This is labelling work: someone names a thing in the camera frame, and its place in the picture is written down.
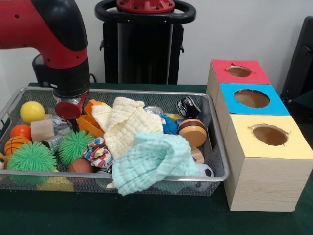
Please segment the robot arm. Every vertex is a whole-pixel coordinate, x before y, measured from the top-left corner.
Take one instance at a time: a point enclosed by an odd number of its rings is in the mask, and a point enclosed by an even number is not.
[[[0,0],[0,49],[33,47],[41,87],[52,87],[56,113],[77,119],[89,91],[87,36],[74,0]]]

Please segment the blue box lid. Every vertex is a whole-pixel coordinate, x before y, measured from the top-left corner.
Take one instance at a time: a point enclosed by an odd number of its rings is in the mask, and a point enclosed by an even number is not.
[[[233,114],[289,115],[272,85],[220,84]]]

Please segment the blue fuzzy ball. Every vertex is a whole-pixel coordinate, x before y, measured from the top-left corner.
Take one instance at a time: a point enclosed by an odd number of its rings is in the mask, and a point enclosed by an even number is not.
[[[166,121],[166,124],[163,125],[163,132],[165,134],[177,135],[177,125],[174,120],[165,114],[162,114],[161,118]]]

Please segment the wire mesh tray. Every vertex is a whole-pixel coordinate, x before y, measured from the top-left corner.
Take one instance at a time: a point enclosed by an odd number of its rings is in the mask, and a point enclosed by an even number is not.
[[[155,183],[149,189],[139,192],[142,194],[159,195],[194,195],[211,196],[221,181],[229,176],[227,157],[211,97],[202,93],[177,92],[150,92],[125,90],[99,90],[91,89],[88,99],[103,101],[112,106],[116,97],[123,96],[145,102],[146,106],[156,105],[165,113],[177,113],[176,102],[191,96],[195,104],[201,109],[200,120],[208,129],[209,138],[199,148],[205,157],[215,177],[167,177]],[[12,128],[20,123],[20,108],[28,101],[41,103],[45,112],[54,113],[55,100],[52,89],[26,87],[15,92],[5,108],[0,113],[0,151],[8,141]],[[0,189],[8,190],[44,190],[44,191],[73,191],[73,192],[102,192],[117,193],[115,189],[107,189],[106,185],[112,182],[111,176],[104,174],[68,173],[60,163],[57,156],[57,169],[59,172],[21,172],[0,170]],[[42,185],[18,185],[11,179],[13,177],[44,177]]]

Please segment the red box lid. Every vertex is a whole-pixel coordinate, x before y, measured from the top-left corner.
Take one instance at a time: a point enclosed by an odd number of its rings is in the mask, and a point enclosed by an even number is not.
[[[271,84],[257,60],[212,60],[219,83]]]

